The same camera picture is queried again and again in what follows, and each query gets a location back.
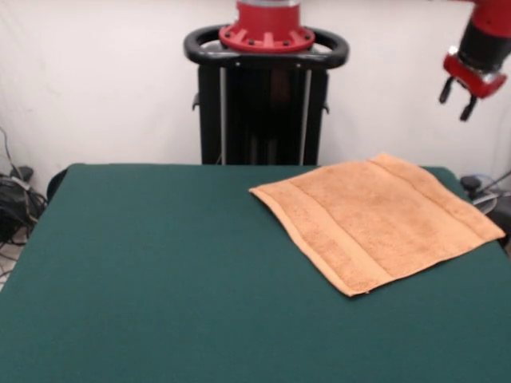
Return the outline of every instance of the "orange towel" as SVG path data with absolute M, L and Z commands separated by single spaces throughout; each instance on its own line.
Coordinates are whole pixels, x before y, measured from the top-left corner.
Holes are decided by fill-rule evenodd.
M 388 155 L 326 166 L 250 192 L 348 296 L 505 235 L 428 171 Z

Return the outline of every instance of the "white wall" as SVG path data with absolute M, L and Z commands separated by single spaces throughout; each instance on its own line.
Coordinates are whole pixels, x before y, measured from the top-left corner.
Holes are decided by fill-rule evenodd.
M 442 60 L 470 4 L 305 0 L 303 19 L 343 35 L 351 60 L 331 74 L 321 161 L 386 151 L 458 173 L 511 164 L 511 84 L 468 124 L 468 95 L 437 102 Z M 234 0 L 0 0 L 0 124 L 43 190 L 73 162 L 199 163 L 191 110 L 196 66 L 185 34 L 230 22 Z

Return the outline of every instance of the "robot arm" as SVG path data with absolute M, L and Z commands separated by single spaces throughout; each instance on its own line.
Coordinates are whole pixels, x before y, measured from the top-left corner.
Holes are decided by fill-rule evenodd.
M 473 13 L 459 48 L 451 48 L 444 60 L 449 73 L 440 102 L 449 97 L 456 81 L 470 93 L 470 103 L 461 114 L 467 121 L 477 99 L 491 96 L 505 83 L 501 72 L 511 53 L 511 0 L 472 0 Z

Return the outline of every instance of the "green felt tabletop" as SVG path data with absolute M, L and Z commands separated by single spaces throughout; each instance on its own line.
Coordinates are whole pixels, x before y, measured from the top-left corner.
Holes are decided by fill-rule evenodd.
M 500 247 L 347 298 L 248 193 L 306 170 L 73 166 L 0 293 L 0 381 L 511 381 Z

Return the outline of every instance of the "red cylindrical joint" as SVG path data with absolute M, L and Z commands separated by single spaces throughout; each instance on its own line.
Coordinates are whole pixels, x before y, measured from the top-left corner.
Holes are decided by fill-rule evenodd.
M 300 25 L 297 0 L 238 0 L 239 18 L 220 30 L 220 40 L 240 51 L 290 53 L 309 49 L 314 32 Z
M 476 0 L 472 23 L 481 31 L 498 38 L 511 38 L 511 1 Z

